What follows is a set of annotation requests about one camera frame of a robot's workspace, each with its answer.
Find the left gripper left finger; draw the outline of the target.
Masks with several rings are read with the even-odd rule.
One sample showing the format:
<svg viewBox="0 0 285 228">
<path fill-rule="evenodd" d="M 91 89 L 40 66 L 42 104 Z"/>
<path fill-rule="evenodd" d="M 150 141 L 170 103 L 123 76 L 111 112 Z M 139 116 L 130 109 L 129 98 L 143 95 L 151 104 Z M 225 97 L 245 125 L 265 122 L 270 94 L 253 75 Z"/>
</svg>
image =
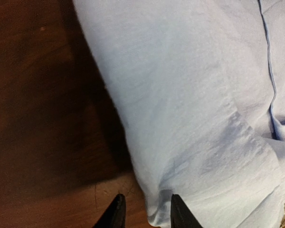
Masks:
<svg viewBox="0 0 285 228">
<path fill-rule="evenodd" d="M 126 200 L 123 194 L 117 194 L 99 220 L 95 228 L 125 228 Z"/>
</svg>

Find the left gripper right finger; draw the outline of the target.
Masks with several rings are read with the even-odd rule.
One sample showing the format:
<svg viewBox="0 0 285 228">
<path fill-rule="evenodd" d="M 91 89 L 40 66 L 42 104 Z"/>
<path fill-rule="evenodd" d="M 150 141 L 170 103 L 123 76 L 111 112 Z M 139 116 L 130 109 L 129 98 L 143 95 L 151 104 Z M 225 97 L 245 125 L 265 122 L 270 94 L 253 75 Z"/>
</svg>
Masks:
<svg viewBox="0 0 285 228">
<path fill-rule="evenodd" d="M 171 197 L 171 227 L 202 228 L 202 225 L 178 194 L 173 194 Z"/>
</svg>

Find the light blue long sleeve shirt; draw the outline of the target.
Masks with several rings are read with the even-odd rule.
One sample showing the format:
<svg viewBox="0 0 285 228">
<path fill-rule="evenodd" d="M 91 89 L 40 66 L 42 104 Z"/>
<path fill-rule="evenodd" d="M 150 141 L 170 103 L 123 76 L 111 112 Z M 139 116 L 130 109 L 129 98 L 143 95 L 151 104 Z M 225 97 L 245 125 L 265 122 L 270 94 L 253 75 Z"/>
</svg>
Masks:
<svg viewBox="0 0 285 228">
<path fill-rule="evenodd" d="M 285 209 L 285 0 L 76 0 L 147 218 L 178 194 L 205 228 Z"/>
</svg>

